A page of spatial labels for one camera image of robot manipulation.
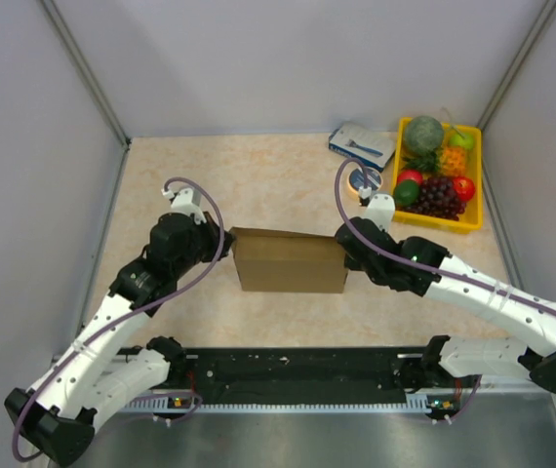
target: yellow crate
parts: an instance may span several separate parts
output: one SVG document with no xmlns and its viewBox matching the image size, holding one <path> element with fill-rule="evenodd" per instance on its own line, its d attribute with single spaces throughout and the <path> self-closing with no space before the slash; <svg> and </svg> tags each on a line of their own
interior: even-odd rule
<svg viewBox="0 0 556 468">
<path fill-rule="evenodd" d="M 406 150 L 402 147 L 404 129 L 412 120 L 411 117 L 403 117 L 399 121 L 399 132 L 397 134 L 397 148 L 395 149 L 395 164 L 393 169 L 393 185 L 391 193 L 395 190 L 397 184 L 397 175 L 404 169 L 403 152 Z M 417 226 L 434 227 L 445 231 L 456 232 L 458 234 L 468 234 L 482 227 L 482 132 L 475 127 L 466 127 L 457 125 L 457 127 L 465 133 L 471 134 L 475 138 L 475 147 L 469 152 L 467 161 L 466 176 L 475 183 L 475 196 L 466 204 L 466 211 L 460 215 L 460 221 L 452 221 L 449 219 L 441 219 L 440 217 L 426 216 L 424 214 L 414 214 L 406 212 L 395 212 L 394 221 L 407 222 Z M 445 129 L 445 140 L 443 144 L 447 144 L 452 132 L 449 132 L 450 124 L 443 123 Z"/>
</svg>

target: robotic arm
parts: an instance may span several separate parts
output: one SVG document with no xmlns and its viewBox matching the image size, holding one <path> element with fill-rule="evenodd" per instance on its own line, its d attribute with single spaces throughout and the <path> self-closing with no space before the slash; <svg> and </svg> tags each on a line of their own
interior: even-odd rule
<svg viewBox="0 0 556 468">
<path fill-rule="evenodd" d="M 124 316 L 175 292 L 179 279 L 191 267 L 209 262 L 216 255 L 218 226 L 200 210 L 200 193 L 185 187 L 178 193 L 164 190 L 164 196 L 170 200 L 172 212 L 162 215 L 152 227 L 141 255 L 120 270 L 98 312 L 60 362 L 72 354 L 76 357 L 60 371 L 54 366 L 27 390 L 14 389 L 5 401 L 16 424 L 34 392 L 52 372 L 57 372 L 28 411 L 20 433 L 61 466 L 81 456 L 109 417 L 182 369 L 179 361 L 184 353 L 180 345 L 171 338 L 159 337 L 121 370 L 102 377 L 120 347 L 159 307 L 127 320 Z M 229 233 L 224 234 L 220 258 L 227 255 L 233 242 Z M 113 323 L 114 327 L 89 342 L 103 326 Z"/>
<path fill-rule="evenodd" d="M 420 237 L 395 242 L 387 232 L 395 211 L 389 195 L 371 198 L 362 217 L 351 223 L 367 240 L 410 262 L 456 273 L 462 280 L 417 269 L 377 254 L 344 224 L 336 234 L 347 252 L 346 266 L 364 271 L 371 281 L 394 291 L 460 305 L 512 337 L 472 339 L 434 336 L 422 358 L 425 369 L 442 368 L 453 377 L 490 374 L 530 379 L 556 394 L 556 317 L 519 301 L 519 297 L 556 310 L 556 302 L 531 296 L 505 285 L 466 264 L 447 249 Z M 490 285 L 476 287 L 471 280 Z"/>
</svg>

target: watermelon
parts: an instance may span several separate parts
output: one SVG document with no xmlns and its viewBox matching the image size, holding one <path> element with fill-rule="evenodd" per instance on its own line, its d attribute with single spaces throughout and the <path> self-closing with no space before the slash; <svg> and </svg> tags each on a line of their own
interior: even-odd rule
<svg viewBox="0 0 556 468">
<path fill-rule="evenodd" d="M 428 156 L 443 144 L 445 131 L 434 117 L 419 115 L 404 130 L 406 148 L 417 156 Z"/>
</svg>

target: pineapple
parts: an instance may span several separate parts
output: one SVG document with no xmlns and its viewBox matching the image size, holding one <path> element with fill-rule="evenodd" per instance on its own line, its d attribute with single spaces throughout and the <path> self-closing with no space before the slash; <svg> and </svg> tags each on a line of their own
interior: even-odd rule
<svg viewBox="0 0 556 468">
<path fill-rule="evenodd" d="M 441 174 L 459 177 L 466 174 L 466 149 L 459 146 L 445 146 L 424 156 L 407 156 L 405 169 L 414 169 L 423 174 Z"/>
</svg>

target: table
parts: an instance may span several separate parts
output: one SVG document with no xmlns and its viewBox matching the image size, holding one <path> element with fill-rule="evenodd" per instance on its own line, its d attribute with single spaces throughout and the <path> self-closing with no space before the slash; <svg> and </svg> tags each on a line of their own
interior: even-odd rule
<svg viewBox="0 0 556 468">
<path fill-rule="evenodd" d="M 169 208 L 160 192 L 168 177 L 185 176 L 206 188 L 227 228 L 332 236 L 341 225 L 333 194 L 341 161 L 328 150 L 327 134 L 135 138 L 89 317 L 118 270 L 139 255 L 150 228 Z M 391 172 L 389 168 L 383 174 L 387 189 Z M 343 200 L 350 216 L 362 212 L 346 193 Z M 390 233 L 396 240 L 425 237 L 486 274 L 506 278 L 486 207 L 484 226 L 468 235 L 396 222 Z M 196 266 L 180 283 L 204 267 Z M 144 345 L 165 335 L 188 347 L 422 345 L 435 334 L 505 336 L 464 310 L 376 287 L 362 273 L 349 274 L 343 294 L 242 292 L 230 256 L 205 281 L 163 305 L 129 344 Z"/>
</svg>

